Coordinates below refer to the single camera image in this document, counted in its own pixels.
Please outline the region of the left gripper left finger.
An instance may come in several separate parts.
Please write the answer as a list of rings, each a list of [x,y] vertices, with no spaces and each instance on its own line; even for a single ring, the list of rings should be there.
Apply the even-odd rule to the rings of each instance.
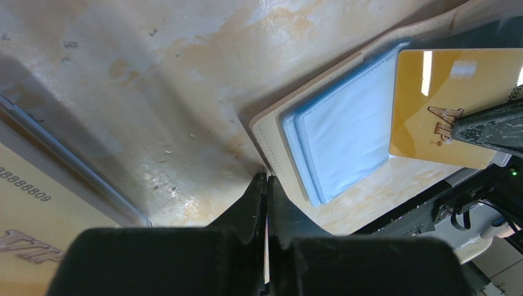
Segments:
[[[265,190],[257,173],[204,227],[92,228],[69,247],[48,295],[260,295]]]

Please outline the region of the clear plastic card tray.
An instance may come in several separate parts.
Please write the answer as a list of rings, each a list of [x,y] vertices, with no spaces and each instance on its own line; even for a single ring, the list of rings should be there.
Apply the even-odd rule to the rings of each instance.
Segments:
[[[1,141],[87,204],[123,227],[146,227],[148,217],[124,195],[1,94]]]

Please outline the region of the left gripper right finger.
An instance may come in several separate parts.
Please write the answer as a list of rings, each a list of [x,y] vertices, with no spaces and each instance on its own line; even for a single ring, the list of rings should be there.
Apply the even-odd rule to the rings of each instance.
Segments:
[[[460,263],[433,238],[335,236],[267,184],[271,295],[472,295]]]

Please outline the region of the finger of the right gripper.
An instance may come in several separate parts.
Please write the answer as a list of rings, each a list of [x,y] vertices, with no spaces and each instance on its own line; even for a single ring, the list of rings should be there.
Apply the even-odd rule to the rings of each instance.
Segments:
[[[458,119],[451,138],[522,158],[522,101],[507,102]]]

